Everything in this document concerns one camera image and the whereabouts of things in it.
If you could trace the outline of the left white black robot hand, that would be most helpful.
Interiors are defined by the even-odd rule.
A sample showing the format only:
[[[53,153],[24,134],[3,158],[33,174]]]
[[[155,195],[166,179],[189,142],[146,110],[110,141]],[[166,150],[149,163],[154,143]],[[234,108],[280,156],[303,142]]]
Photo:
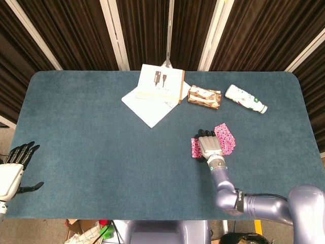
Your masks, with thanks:
[[[13,148],[4,161],[0,162],[0,201],[8,202],[17,194],[33,192],[41,188],[44,182],[31,187],[22,187],[21,179],[35,151],[40,145],[34,141]]]

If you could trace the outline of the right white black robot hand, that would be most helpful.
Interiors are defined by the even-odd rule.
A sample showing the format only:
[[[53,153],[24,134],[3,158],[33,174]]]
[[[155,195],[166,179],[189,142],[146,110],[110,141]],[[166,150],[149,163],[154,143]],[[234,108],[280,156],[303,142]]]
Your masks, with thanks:
[[[220,141],[214,131],[199,129],[195,139],[198,140],[201,156],[196,159],[198,162],[203,163],[211,156],[223,156]]]

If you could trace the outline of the gold red snack packet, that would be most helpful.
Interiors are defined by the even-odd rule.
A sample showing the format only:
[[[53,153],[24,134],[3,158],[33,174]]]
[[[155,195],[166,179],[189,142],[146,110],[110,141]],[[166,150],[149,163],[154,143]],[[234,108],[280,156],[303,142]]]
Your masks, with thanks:
[[[221,106],[221,91],[211,90],[192,85],[187,94],[187,101],[192,104],[211,109],[219,109]]]

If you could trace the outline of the white bottle with green cap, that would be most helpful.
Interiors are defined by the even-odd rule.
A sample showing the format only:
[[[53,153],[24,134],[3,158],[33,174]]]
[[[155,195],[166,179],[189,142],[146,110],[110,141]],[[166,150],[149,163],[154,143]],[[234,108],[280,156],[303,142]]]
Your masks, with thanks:
[[[225,97],[247,109],[256,111],[260,114],[264,114],[268,109],[268,107],[264,105],[257,97],[249,94],[248,92],[238,88],[233,84],[231,84],[225,92]]]

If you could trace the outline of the white notebook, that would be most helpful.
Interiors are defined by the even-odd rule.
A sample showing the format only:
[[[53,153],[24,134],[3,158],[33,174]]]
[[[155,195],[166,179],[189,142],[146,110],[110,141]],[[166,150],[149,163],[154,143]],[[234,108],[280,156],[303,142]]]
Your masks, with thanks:
[[[184,82],[182,100],[186,98],[190,86]],[[171,102],[152,101],[136,98],[136,88],[121,98],[122,102],[134,112],[147,126],[153,128],[177,105]]]

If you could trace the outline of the white box with brown edge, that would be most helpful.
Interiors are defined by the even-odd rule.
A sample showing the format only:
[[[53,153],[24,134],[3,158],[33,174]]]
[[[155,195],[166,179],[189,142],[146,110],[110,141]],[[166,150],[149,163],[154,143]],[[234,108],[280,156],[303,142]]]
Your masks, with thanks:
[[[185,71],[143,64],[136,98],[179,104],[184,90]]]

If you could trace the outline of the cardboard box with paper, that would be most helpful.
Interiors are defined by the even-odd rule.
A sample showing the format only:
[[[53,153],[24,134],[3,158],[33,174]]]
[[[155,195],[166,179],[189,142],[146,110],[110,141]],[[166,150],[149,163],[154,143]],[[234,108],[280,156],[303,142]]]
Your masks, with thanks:
[[[68,233],[64,244],[101,244],[100,230],[102,226],[98,220],[66,219]]]

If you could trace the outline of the black bag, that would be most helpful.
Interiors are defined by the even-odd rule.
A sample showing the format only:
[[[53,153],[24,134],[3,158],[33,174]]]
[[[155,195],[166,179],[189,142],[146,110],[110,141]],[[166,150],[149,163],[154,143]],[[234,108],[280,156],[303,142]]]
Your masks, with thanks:
[[[273,244],[264,236],[257,233],[227,233],[220,239],[219,244]]]

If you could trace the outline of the grey robot torso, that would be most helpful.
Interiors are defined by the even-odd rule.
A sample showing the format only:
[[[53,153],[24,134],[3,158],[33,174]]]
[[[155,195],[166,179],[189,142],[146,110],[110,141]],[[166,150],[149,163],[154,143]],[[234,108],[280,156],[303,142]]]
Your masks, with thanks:
[[[115,220],[118,244],[211,244],[207,220]]]

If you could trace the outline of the green plastic object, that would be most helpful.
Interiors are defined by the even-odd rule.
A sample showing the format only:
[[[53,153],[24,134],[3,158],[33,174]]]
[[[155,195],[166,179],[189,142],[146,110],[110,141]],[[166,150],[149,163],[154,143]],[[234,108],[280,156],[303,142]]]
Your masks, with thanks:
[[[112,225],[106,225],[100,230],[100,238],[110,239],[114,233],[114,227]]]

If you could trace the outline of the thin metal pole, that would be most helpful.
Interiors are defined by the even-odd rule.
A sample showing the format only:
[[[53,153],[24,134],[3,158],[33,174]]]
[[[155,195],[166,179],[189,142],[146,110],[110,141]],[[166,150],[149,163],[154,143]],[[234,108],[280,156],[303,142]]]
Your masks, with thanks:
[[[171,44],[172,44],[172,30],[173,30],[173,17],[174,17],[174,5],[175,0],[169,0],[169,13],[168,13],[168,31],[167,31],[167,46],[166,46],[166,60],[162,64],[163,67],[172,68],[170,56],[171,56]]]

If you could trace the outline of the dark brown pleated curtain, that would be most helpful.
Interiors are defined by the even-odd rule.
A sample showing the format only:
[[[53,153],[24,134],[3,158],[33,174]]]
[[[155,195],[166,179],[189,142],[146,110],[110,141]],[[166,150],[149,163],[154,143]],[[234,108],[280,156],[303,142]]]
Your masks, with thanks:
[[[119,70],[100,0],[17,0],[63,70]],[[169,0],[116,0],[130,70],[166,60]],[[197,71],[217,0],[175,0],[171,65]],[[235,0],[210,71],[284,71],[325,28],[325,0]],[[17,123],[31,77],[56,70],[0,0],[0,117]],[[325,152],[325,41],[292,72]]]

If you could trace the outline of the white frame post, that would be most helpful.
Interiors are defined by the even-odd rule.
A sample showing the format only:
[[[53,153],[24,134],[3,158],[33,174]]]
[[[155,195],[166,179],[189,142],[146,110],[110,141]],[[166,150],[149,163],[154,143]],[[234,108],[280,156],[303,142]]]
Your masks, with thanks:
[[[288,65],[285,72],[293,72],[325,41],[325,28],[304,48],[304,50]]]
[[[20,4],[17,0],[5,0],[7,5],[10,7],[10,9],[13,11],[13,13],[16,15],[18,20],[21,22],[23,27],[27,30],[27,32],[30,34],[32,39],[36,42],[37,46],[41,49],[43,54],[47,57],[47,59],[50,61],[50,63],[53,65],[53,67],[56,70],[63,70],[61,64],[57,60],[57,58],[54,56],[40,33],[37,31],[34,24],[31,22],[29,17],[26,15]]]
[[[217,0],[198,71],[209,71],[235,0]]]
[[[101,9],[119,70],[130,71],[116,0],[100,0]]]

